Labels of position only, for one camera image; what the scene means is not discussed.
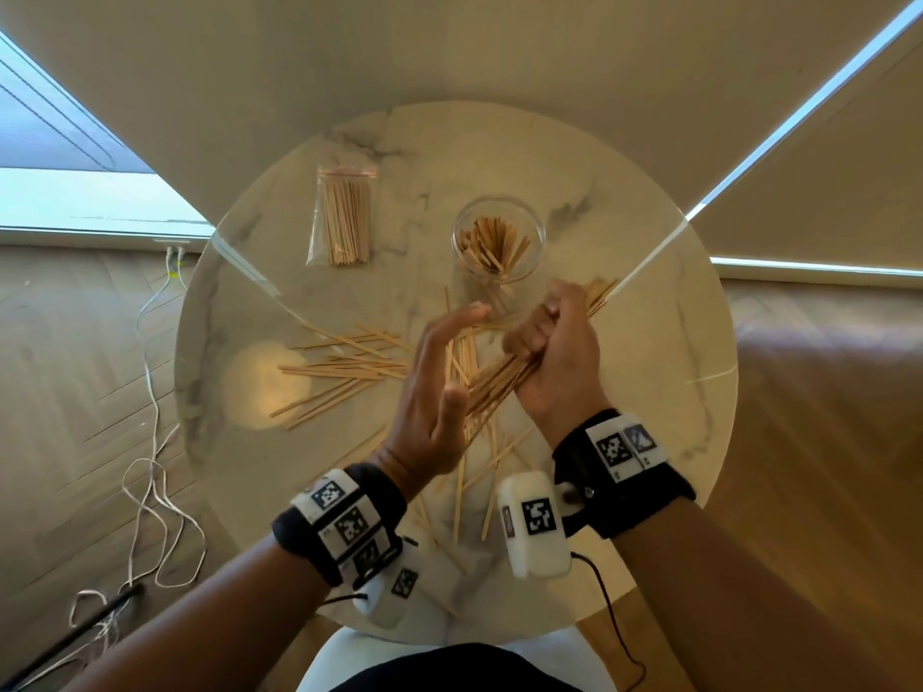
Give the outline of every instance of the person's left hand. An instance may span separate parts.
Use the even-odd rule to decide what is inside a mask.
[[[408,502],[462,458],[468,390],[446,384],[446,345],[488,313],[480,302],[464,306],[430,322],[416,346],[391,432],[371,459]]]

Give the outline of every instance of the marble tabletop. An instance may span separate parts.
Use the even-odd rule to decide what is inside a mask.
[[[377,167],[369,266],[306,266],[318,165]],[[549,275],[626,279],[593,321],[606,391],[644,419],[699,501],[708,499],[734,420],[736,346],[695,232],[653,181],[582,131],[501,105],[433,102],[369,114],[307,140],[238,199],[200,259],[179,326],[175,388],[197,479],[241,548],[394,412],[400,382],[388,380],[292,430],[282,427],[289,413],[271,418],[312,385],[311,377],[278,370],[303,363],[304,353],[291,347],[319,339],[302,321],[337,334],[374,325],[416,341],[425,321],[445,312],[452,224],[483,195],[517,197],[544,220]],[[483,364],[500,354],[499,336],[480,337]],[[498,419],[505,437],[529,426],[514,397]],[[529,463],[551,468],[537,432],[520,448]],[[479,439],[466,476],[488,460]],[[504,475],[522,470],[516,460],[501,467]],[[432,545],[415,510],[401,523],[399,531],[422,540],[433,566],[398,628],[373,627],[350,603],[323,614],[392,640],[499,643],[568,626],[605,606],[592,571],[579,562],[565,578],[514,579],[496,512],[481,541],[490,478],[463,494],[453,544],[454,487],[452,476],[424,493],[432,529],[448,546]],[[590,530],[571,546],[602,570],[613,599],[634,587],[611,544]]]

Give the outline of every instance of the person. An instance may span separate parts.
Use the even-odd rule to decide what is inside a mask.
[[[585,311],[582,287],[553,281],[546,301],[504,338],[506,351],[523,358],[542,355],[517,397],[551,447],[588,418],[613,408],[600,383],[599,345]],[[426,328],[416,348],[393,429],[369,461],[406,501],[460,460],[467,393],[445,383],[446,345],[487,314],[480,303],[448,314]],[[596,509],[605,513],[606,506]],[[698,690],[899,689],[692,500],[670,500],[612,544]],[[91,664],[66,689],[257,689],[329,592],[311,560],[284,549],[270,534]],[[420,652],[420,647],[340,630],[318,654],[300,691],[510,684],[533,690],[614,689],[576,629],[542,639],[506,649],[465,644]],[[540,652],[530,656],[530,646]],[[556,656],[556,648],[565,654]],[[557,673],[548,675],[534,665],[549,660],[557,661]],[[325,666],[326,672],[318,673]],[[331,673],[331,666],[336,671]]]

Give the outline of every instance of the hand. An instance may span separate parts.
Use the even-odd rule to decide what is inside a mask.
[[[482,322],[490,306],[472,303],[426,326],[404,382],[397,417],[371,461],[409,502],[435,476],[450,473],[464,453],[468,389],[446,385],[446,345],[469,325]]]
[[[503,350],[523,359],[543,355],[516,396],[552,449],[581,422],[612,407],[599,381],[599,342],[582,286],[553,279],[545,302],[503,337]]]

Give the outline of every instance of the herringbone parquet floor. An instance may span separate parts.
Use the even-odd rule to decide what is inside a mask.
[[[134,509],[125,466],[150,453],[140,345],[163,426],[175,421],[178,282],[153,254],[0,248],[0,678],[57,640],[70,598],[125,578]],[[923,686],[923,293],[725,282],[740,398],[709,512],[913,686]],[[179,442],[162,453],[174,500],[210,538],[205,574],[235,549],[197,489]],[[155,558],[160,534],[142,535]],[[194,566],[181,547],[177,577]],[[182,594],[151,590],[149,617]],[[617,605],[648,663],[641,689],[689,689],[637,593]],[[634,671],[605,617],[582,628],[623,688]],[[315,642],[283,675],[298,677]],[[50,681],[45,688],[54,688]]]

